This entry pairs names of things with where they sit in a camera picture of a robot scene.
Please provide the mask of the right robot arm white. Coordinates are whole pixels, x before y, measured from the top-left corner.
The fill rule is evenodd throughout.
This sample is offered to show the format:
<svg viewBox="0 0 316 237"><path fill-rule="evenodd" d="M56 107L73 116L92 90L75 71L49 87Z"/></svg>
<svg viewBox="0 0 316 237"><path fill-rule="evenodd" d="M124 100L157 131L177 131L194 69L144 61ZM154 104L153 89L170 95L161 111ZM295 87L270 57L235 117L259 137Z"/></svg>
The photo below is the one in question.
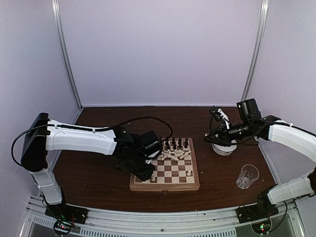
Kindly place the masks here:
<svg viewBox="0 0 316 237"><path fill-rule="evenodd" d="M210 108L209 133L205 134L204 141L212 145L215 153L229 156L238 145L253 138L264 139L284 146L285 154L280 157L287 164L277 169L278 177L284 176L287 168L295 174L299 170L307 172L297 178L292 175L288 182L281 182L260 194L253 214L263 218L272 210L272 205L315 195L316 135L276 116L263 117L253 98L238 102L237 109L241 122L232 124L222 109ZM285 155L296 155L298 161Z"/></svg>

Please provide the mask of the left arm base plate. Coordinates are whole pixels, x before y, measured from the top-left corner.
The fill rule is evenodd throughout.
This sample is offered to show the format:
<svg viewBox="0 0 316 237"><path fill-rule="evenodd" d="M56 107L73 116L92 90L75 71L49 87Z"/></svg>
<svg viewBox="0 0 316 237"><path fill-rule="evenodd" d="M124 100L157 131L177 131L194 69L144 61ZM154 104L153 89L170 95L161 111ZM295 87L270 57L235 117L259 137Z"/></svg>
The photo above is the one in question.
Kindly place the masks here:
<svg viewBox="0 0 316 237"><path fill-rule="evenodd" d="M70 224L85 224L88 210L86 208L71 206L65 203L57 205L46 204L45 214Z"/></svg>

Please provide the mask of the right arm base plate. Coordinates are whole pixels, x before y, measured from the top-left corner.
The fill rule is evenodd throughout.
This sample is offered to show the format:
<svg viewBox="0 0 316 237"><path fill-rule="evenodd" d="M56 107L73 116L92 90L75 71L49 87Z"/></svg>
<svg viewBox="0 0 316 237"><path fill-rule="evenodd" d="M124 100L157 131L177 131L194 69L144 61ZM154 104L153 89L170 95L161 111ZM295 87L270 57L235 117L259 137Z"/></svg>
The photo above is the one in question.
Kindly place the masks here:
<svg viewBox="0 0 316 237"><path fill-rule="evenodd" d="M254 222L261 219L268 219L279 213L278 208L273 206L268 209L260 209L257 205L242 206L236 209L238 221L240 224Z"/></svg>

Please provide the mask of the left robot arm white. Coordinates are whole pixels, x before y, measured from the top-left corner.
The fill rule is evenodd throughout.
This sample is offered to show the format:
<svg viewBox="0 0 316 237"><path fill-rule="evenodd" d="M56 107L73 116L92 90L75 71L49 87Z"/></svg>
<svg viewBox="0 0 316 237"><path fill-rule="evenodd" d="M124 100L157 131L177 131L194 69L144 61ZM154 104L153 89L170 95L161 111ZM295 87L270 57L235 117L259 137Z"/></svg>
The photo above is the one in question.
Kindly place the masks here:
<svg viewBox="0 0 316 237"><path fill-rule="evenodd" d="M148 180L155 169L151 163L163 150L163 140L152 130L138 135L128 132L123 126L130 122L157 117L138 117L110 127L89 127L61 123L49 119L47 113L40 113L32 126L17 138L24 137L21 159L13 161L29 171L43 193L47 206L60 219L71 215L62 189L57 184L46 156L49 151L80 151L115 155L127 170L141 179Z"/></svg>

